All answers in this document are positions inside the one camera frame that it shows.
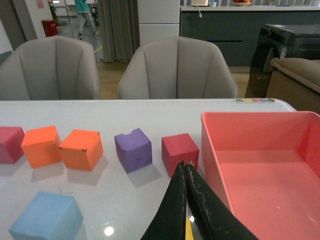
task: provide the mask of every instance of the person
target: person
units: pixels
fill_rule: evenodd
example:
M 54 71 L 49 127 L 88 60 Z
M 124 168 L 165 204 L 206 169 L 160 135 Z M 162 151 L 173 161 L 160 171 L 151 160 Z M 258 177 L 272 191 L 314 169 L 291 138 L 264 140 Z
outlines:
M 90 18 L 90 9 L 88 4 L 86 3 L 86 0 L 75 0 L 75 9 L 78 12 L 78 16 L 80 18 L 79 21 L 79 27 L 78 27 L 78 38 L 81 40 L 84 38 L 83 31 L 84 31 L 84 25 L 85 21 L 89 23 L 90 27 L 92 28 L 92 32 L 94 36 L 97 36 L 99 34 L 99 31 L 96 29 L 96 26 L 92 22 Z

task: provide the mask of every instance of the white refrigerator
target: white refrigerator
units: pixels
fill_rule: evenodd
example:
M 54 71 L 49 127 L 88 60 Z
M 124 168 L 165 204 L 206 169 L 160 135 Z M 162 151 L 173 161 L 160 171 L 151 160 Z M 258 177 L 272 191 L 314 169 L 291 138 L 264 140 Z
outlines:
M 180 0 L 137 0 L 140 45 L 179 36 Z

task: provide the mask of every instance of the pink plastic tray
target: pink plastic tray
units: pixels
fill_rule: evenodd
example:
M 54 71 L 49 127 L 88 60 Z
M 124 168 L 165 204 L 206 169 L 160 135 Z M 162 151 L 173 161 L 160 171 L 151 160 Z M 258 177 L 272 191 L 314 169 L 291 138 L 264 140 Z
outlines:
M 205 112 L 207 182 L 259 239 L 320 239 L 320 116 Z

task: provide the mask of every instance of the gray curtain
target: gray curtain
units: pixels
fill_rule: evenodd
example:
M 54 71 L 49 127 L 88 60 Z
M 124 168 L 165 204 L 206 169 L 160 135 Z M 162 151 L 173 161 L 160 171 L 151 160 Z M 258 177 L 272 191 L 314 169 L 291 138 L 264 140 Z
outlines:
M 99 0 L 103 62 L 129 62 L 140 45 L 137 0 Z

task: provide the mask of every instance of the chair backrest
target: chair backrest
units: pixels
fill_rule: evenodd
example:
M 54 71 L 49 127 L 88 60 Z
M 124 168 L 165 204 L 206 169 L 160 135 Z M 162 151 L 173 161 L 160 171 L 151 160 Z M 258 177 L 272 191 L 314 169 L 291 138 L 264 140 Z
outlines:
M 0 100 L 99 99 L 91 44 L 64 36 L 27 41 L 0 66 Z
M 135 52 L 119 85 L 119 99 L 236 98 L 238 86 L 213 43 L 171 37 Z

